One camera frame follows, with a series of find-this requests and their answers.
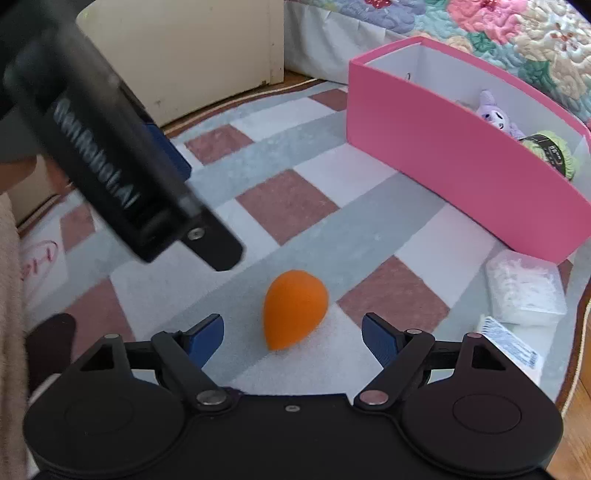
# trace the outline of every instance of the white bed skirt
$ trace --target white bed skirt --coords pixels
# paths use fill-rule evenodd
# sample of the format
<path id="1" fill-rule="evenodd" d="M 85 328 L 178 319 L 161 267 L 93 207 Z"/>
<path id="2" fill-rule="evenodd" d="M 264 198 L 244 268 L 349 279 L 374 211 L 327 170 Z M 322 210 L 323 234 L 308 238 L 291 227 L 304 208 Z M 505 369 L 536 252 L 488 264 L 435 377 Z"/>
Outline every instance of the white bed skirt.
<path id="1" fill-rule="evenodd" d="M 349 60 L 403 35 L 323 8 L 285 2 L 285 68 L 347 83 Z"/>

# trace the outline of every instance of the clear plastic box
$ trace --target clear plastic box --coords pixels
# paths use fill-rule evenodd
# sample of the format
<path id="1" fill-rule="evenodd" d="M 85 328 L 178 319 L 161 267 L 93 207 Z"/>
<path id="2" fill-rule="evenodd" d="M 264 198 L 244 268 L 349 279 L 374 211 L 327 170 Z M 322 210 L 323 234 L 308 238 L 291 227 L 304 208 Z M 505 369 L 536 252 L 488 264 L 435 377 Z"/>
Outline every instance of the clear plastic box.
<path id="1" fill-rule="evenodd" d="M 486 264 L 492 313 L 500 322 L 555 325 L 566 314 L 558 268 L 552 262 L 505 250 Z"/>

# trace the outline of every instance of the pink storage box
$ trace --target pink storage box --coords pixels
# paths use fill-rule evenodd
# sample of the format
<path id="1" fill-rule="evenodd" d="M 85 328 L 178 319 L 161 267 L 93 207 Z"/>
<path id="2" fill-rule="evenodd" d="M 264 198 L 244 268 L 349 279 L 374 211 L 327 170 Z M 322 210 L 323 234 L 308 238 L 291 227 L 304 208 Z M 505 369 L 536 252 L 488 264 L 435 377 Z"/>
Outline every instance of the pink storage box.
<path id="1" fill-rule="evenodd" d="M 550 130 L 567 141 L 579 164 L 572 184 L 462 106 L 478 107 L 484 89 L 525 135 Z M 349 143 L 523 254 L 560 263 L 591 235 L 591 204 L 580 192 L 591 193 L 589 138 L 530 85 L 428 38 L 385 45 L 349 65 Z"/>

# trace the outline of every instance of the purple plush toy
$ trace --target purple plush toy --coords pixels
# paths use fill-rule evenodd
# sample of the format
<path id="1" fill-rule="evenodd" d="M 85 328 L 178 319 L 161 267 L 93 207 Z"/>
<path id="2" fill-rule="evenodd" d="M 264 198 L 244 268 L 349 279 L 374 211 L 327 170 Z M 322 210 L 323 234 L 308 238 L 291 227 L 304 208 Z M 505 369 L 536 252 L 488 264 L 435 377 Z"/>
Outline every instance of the purple plush toy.
<path id="1" fill-rule="evenodd" d="M 480 107 L 476 110 L 476 114 L 516 140 L 521 140 L 525 137 L 517 125 L 509 120 L 509 116 L 499 108 L 495 102 L 495 98 L 488 90 L 483 90 L 480 93 Z"/>

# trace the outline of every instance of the floral quilt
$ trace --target floral quilt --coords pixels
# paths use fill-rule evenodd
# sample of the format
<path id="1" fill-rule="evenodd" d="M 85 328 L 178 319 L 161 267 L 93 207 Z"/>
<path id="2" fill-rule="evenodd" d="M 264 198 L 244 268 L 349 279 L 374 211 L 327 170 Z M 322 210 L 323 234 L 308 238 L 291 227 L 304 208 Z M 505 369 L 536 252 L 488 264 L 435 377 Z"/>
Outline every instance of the floral quilt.
<path id="1" fill-rule="evenodd" d="M 591 24 L 564 0 L 298 0 L 467 51 L 591 127 Z"/>

